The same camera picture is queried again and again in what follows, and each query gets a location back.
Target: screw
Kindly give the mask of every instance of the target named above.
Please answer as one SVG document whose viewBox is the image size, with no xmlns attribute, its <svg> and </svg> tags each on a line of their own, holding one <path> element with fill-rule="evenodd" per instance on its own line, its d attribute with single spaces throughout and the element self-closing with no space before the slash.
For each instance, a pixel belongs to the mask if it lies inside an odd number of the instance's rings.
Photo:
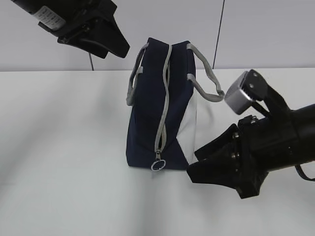
<svg viewBox="0 0 315 236">
<path fill-rule="evenodd" d="M 256 116 L 252 117 L 251 124 L 255 124 L 258 121 Z"/>
<path fill-rule="evenodd" d="M 237 132 L 233 134 L 233 139 L 237 139 L 239 137 L 240 137 L 240 135 Z"/>
</svg>

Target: bag handle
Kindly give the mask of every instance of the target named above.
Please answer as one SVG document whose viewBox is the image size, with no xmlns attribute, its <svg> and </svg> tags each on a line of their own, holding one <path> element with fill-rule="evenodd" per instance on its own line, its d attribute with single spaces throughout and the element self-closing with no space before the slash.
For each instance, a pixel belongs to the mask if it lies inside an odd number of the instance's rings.
<svg viewBox="0 0 315 236">
<path fill-rule="evenodd" d="M 205 70 L 206 70 L 206 74 L 207 77 L 213 82 L 215 83 L 216 87 L 217 87 L 217 93 L 218 95 L 215 94 L 211 94 L 211 93 L 206 93 L 202 87 L 200 86 L 200 84 L 197 82 L 196 77 L 193 74 L 187 74 L 187 79 L 190 80 L 193 84 L 193 86 L 196 88 L 196 90 L 200 93 L 200 95 L 206 99 L 209 102 L 221 102 L 224 99 L 224 92 L 221 89 L 221 85 L 218 81 L 218 79 L 216 78 L 215 74 L 213 73 L 210 64 L 208 63 L 207 59 L 202 55 L 202 53 L 195 47 L 193 46 L 191 43 L 187 44 L 187 50 L 190 49 L 193 51 L 193 53 L 202 61 Z"/>
<path fill-rule="evenodd" d="M 140 52 L 136 59 L 136 63 L 133 67 L 133 70 L 129 79 L 129 85 L 128 85 L 128 92 L 127 92 L 127 99 L 126 99 L 127 106 L 133 106 L 134 104 L 134 95 L 137 88 L 138 76 L 139 74 L 143 73 L 143 67 L 142 66 L 139 67 L 139 66 L 148 46 L 149 46 L 149 43 L 147 43 L 140 49 Z"/>
</svg>

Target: white wall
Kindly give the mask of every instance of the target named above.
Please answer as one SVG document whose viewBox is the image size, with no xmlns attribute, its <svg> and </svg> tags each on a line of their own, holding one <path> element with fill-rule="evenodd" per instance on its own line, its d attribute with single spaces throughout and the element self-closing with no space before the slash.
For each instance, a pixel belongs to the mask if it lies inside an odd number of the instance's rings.
<svg viewBox="0 0 315 236">
<path fill-rule="evenodd" d="M 216 68 L 315 67 L 314 0 L 226 0 Z"/>
<path fill-rule="evenodd" d="M 149 36 L 190 40 L 212 64 L 223 0 L 114 2 L 131 50 L 126 59 L 94 57 L 96 70 L 131 69 Z M 313 0 L 226 0 L 216 68 L 314 67 L 314 12 Z M 0 71 L 91 69 L 87 53 L 58 44 L 10 0 L 0 2 L 0 29 Z"/>
</svg>

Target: zipper pull ring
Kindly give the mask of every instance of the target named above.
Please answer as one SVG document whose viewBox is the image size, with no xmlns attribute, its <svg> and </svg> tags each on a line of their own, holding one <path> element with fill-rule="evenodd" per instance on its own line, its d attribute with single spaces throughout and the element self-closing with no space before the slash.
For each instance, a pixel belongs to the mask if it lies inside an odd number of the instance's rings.
<svg viewBox="0 0 315 236">
<path fill-rule="evenodd" d="M 160 167 L 156 167 L 155 168 L 155 165 L 157 163 L 159 163 Z M 156 161 L 153 162 L 153 164 L 151 165 L 151 170 L 154 171 L 154 172 L 157 172 L 157 171 L 162 170 L 165 166 L 166 166 L 166 161 L 161 159 L 161 151 L 157 150 L 156 151 Z"/>
<path fill-rule="evenodd" d="M 160 161 L 161 160 L 161 151 L 157 150 L 156 151 L 156 161 Z"/>
</svg>

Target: gray handle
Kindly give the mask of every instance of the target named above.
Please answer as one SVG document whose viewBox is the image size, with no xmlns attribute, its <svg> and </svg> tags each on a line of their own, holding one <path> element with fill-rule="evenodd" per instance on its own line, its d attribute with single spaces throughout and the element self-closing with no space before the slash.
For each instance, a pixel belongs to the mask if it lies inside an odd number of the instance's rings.
<svg viewBox="0 0 315 236">
<path fill-rule="evenodd" d="M 217 93 L 218 95 L 215 94 L 211 94 L 211 93 L 206 93 L 202 87 L 200 86 L 200 84 L 197 82 L 196 78 L 194 75 L 192 74 L 188 74 L 187 75 L 187 79 L 190 80 L 193 84 L 193 86 L 196 88 L 196 90 L 200 93 L 200 95 L 210 101 L 210 102 L 221 102 L 224 99 L 224 92 L 221 89 L 221 85 L 218 81 L 218 79 L 216 78 L 215 74 L 213 73 L 210 64 L 208 63 L 207 59 L 202 55 L 202 53 L 195 47 L 193 46 L 191 43 L 187 44 L 187 49 L 190 49 L 193 51 L 193 53 L 195 53 L 195 55 L 202 61 L 205 70 L 206 70 L 206 74 L 207 77 L 216 85 L 216 89 L 217 89 Z"/>
</svg>

